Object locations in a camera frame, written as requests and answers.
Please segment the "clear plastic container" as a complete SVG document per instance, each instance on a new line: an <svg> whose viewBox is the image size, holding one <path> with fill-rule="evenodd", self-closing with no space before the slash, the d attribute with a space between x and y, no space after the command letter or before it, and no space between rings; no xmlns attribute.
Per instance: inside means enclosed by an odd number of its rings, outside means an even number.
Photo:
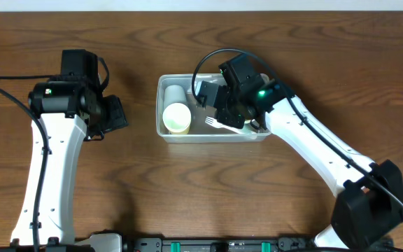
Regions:
<svg viewBox="0 0 403 252"><path fill-rule="evenodd" d="M159 78L156 99L156 130L169 144L203 144L203 143L234 143L263 141L271 134L268 130L254 129L251 134L237 134L225 128L215 128L205 123L205 118L213 117L215 110L212 107L198 108L192 96L192 75L166 74ZM164 126L163 111L165 109L165 90L172 85L181 86L186 95L188 108L192 115L189 132L187 134L171 134Z"/></svg>

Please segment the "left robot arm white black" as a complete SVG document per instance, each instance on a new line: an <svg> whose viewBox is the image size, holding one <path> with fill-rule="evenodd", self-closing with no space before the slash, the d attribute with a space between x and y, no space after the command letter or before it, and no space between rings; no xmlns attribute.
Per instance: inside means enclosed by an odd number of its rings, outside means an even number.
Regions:
<svg viewBox="0 0 403 252"><path fill-rule="evenodd" d="M128 125L120 99L104 96L105 61L83 49L63 50L61 72L29 93L33 148L22 211L0 251L122 251L119 232L76 241L73 190L81 147Z"/></svg>

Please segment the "yellow paper cup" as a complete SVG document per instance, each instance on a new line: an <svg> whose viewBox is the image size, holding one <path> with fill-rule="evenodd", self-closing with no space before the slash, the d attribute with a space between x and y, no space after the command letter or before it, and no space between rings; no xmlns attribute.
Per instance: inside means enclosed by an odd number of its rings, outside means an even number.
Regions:
<svg viewBox="0 0 403 252"><path fill-rule="evenodd" d="M190 128L186 127L186 128L182 128L182 129L169 129L169 134L187 134L189 132Z"/></svg>

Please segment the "white plastic fork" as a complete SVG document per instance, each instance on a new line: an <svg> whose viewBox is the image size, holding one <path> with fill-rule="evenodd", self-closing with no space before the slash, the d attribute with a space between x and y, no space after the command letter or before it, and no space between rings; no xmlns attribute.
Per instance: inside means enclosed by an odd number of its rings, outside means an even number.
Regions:
<svg viewBox="0 0 403 252"><path fill-rule="evenodd" d="M257 138L257 133L251 130L247 125L244 125L241 129L235 128L235 127L230 127L228 125L224 125L220 122L218 122L215 118L206 116L205 118L205 123L207 125L210 125L214 128L217 129L226 129L229 130L233 133L237 134L243 134L246 135L249 139L256 139Z"/></svg>

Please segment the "grey paper cup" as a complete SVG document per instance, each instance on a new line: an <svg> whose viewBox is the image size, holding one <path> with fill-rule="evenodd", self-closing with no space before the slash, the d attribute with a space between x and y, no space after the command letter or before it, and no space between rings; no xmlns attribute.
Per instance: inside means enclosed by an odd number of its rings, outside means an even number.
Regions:
<svg viewBox="0 0 403 252"><path fill-rule="evenodd" d="M187 104L185 89L180 85L170 85L164 91L164 108L174 103Z"/></svg>

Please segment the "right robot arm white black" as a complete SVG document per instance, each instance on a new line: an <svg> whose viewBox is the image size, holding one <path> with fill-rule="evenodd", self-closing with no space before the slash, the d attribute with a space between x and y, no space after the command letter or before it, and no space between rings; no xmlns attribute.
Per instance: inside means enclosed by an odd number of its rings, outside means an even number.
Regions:
<svg viewBox="0 0 403 252"><path fill-rule="evenodd" d="M246 121L284 140L315 169L336 201L331 223L313 240L315 250L365 251L403 223L403 178L390 160L376 163L330 131L273 70L265 80L251 64L252 53L219 65L225 84L192 75L196 103L214 118L243 129Z"/></svg>

